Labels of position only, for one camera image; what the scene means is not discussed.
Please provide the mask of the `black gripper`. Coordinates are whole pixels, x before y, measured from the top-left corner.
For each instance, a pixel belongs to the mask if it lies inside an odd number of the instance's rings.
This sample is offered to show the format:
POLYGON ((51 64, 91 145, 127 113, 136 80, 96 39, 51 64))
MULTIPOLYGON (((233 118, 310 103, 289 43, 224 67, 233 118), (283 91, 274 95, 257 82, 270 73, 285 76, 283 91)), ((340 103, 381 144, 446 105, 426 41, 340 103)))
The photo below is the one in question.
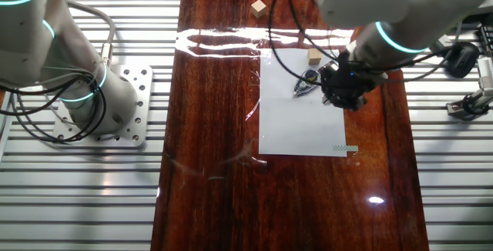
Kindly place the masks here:
POLYGON ((374 76, 357 72, 358 66, 360 64, 350 62, 349 51, 343 51, 338 56, 338 64, 330 60, 318 69, 324 105, 357 111, 366 104, 364 95, 378 84, 374 76))

